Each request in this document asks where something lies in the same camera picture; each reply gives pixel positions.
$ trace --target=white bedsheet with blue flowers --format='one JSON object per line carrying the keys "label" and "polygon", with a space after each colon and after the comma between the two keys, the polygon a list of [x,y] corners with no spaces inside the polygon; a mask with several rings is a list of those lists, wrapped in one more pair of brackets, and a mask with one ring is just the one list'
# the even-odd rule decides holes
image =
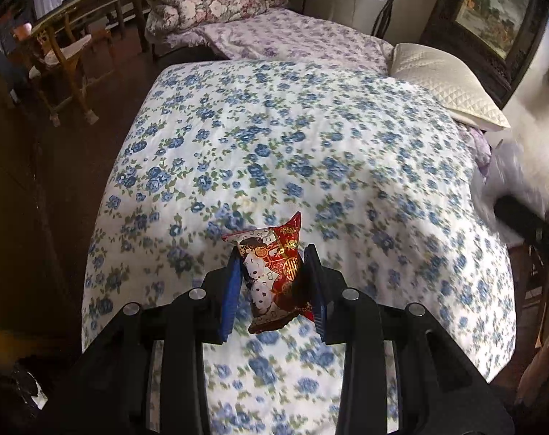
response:
{"label": "white bedsheet with blue flowers", "polygon": [[[301,250],[316,244],[381,304],[422,302],[489,381],[514,348],[513,284],[506,247],[474,215],[472,169],[457,124],[415,85],[312,63],[172,66],[105,189],[84,348],[125,303],[167,304],[224,266],[232,246],[221,234],[299,210]],[[229,341],[205,347],[212,430],[334,433],[344,348],[321,344],[301,317],[260,335],[249,320],[241,295]],[[393,430],[392,358],[387,370]]]}

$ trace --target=white quilted pillow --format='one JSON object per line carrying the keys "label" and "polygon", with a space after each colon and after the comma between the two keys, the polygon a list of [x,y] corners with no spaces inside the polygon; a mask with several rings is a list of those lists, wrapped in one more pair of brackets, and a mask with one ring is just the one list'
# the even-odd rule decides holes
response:
{"label": "white quilted pillow", "polygon": [[474,72],[452,54],[419,44],[398,44],[390,74],[427,88],[457,121],[486,131],[510,127]]}

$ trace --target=metal bolt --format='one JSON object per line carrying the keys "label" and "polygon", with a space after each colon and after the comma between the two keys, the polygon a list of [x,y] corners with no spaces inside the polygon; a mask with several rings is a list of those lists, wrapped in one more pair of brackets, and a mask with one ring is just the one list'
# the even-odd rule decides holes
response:
{"label": "metal bolt", "polygon": [[409,312],[411,312],[413,315],[416,315],[417,317],[421,317],[423,314],[425,314],[425,308],[419,303],[411,303],[408,309]]}
{"label": "metal bolt", "polygon": [[139,304],[129,303],[124,306],[125,315],[135,315],[139,312]]}
{"label": "metal bolt", "polygon": [[351,287],[343,289],[342,295],[347,301],[356,301],[359,299],[359,292]]}
{"label": "metal bolt", "polygon": [[195,301],[198,301],[206,297],[206,291],[203,290],[201,287],[195,287],[193,289],[190,289],[188,296],[190,297],[190,299],[194,299]]}

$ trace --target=framed painting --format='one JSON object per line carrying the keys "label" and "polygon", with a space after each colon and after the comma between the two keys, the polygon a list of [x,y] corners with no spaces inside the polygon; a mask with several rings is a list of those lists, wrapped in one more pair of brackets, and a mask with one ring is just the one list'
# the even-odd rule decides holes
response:
{"label": "framed painting", "polygon": [[536,53],[544,0],[437,0],[420,43],[462,59],[503,108]]}

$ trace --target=snack package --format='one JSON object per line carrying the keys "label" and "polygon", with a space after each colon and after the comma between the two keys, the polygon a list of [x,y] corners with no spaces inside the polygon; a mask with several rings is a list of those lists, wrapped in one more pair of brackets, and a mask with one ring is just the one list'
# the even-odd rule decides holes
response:
{"label": "snack package", "polygon": [[278,330],[297,315],[313,320],[307,301],[307,277],[300,272],[300,213],[279,227],[226,235],[238,247],[246,268],[244,282],[252,296],[251,334]]}

